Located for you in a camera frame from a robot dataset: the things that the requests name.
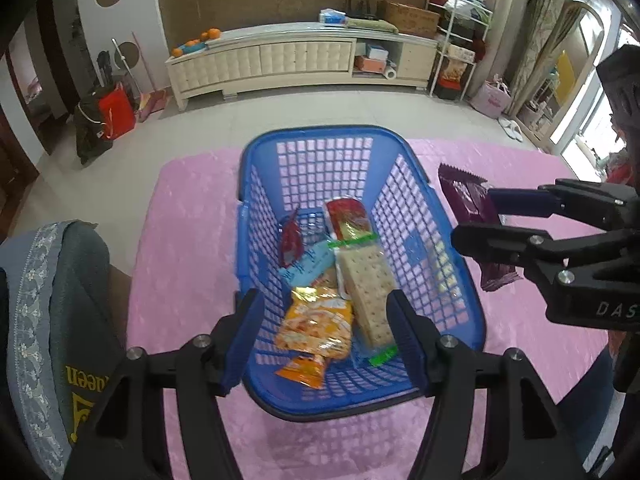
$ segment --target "tiled floor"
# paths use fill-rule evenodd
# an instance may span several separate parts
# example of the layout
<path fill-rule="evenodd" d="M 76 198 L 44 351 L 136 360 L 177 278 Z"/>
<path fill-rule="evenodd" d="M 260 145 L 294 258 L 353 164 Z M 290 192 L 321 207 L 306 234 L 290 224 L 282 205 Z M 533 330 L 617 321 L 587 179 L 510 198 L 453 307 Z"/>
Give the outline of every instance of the tiled floor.
<path fill-rule="evenodd" d="M 497 121 L 467 105 L 424 94 L 383 89 L 313 88 L 261 91 L 223 102 L 218 95 L 175 103 L 114 142 L 83 168 L 68 134 L 53 156 L 41 161 L 14 233 L 51 221 L 78 218 L 98 224 L 111 261 L 131 274 L 146 208 L 160 168 L 173 158 L 246 145 L 258 134 L 313 124 L 376 124 L 405 138 L 475 140 L 533 149 L 510 139 Z"/>

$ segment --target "slipper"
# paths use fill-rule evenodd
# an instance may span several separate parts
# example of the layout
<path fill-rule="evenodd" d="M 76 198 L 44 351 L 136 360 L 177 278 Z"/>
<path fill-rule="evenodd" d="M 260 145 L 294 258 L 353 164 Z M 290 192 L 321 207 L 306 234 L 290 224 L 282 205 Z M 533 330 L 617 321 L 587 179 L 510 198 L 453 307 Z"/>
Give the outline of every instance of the slipper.
<path fill-rule="evenodd" d="M 508 120 L 507 118 L 501 117 L 498 119 L 498 123 L 502 126 L 504 132 L 513 140 L 517 140 L 518 142 L 522 142 L 522 131 L 518 126 L 518 123 L 513 120 Z"/>

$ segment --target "paper towel roll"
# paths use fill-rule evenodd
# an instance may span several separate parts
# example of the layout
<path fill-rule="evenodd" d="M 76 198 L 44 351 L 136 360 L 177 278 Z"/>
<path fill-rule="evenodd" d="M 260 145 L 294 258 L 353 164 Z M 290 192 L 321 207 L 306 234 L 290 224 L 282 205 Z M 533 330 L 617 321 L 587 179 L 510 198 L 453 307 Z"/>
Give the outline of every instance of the paper towel roll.
<path fill-rule="evenodd" d="M 396 69 L 387 65 L 385 68 L 385 77 L 387 79 L 395 79 L 397 76 L 398 76 L 398 73 L 396 72 Z"/>

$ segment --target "purple snack package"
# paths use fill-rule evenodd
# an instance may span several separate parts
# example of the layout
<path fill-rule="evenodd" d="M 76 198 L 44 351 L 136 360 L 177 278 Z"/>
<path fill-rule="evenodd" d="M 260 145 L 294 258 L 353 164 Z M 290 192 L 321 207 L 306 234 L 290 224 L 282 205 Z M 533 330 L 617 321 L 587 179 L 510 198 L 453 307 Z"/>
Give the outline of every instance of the purple snack package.
<path fill-rule="evenodd" d="M 486 179 L 467 171 L 441 164 L 438 177 L 442 192 L 447 198 L 458 222 L 484 222 L 501 224 L 494 203 L 487 189 L 482 186 Z M 487 292 L 522 278 L 514 266 L 505 264 L 479 264 L 482 272 L 480 287 Z"/>

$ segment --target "cardboard box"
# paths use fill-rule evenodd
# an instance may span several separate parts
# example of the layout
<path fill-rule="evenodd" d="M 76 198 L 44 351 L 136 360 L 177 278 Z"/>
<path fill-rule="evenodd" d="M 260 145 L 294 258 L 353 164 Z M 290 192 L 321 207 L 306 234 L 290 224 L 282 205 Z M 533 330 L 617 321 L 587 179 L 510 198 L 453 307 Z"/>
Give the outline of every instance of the cardboard box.
<path fill-rule="evenodd" d="M 379 59 L 369 59 L 366 56 L 356 56 L 355 63 L 356 68 L 363 72 L 375 72 L 382 74 L 386 68 L 386 61 L 380 61 Z"/>
<path fill-rule="evenodd" d="M 380 2 L 378 10 L 380 18 L 392 23 L 404 34 L 433 39 L 438 30 L 440 15 L 437 12 L 387 1 Z"/>

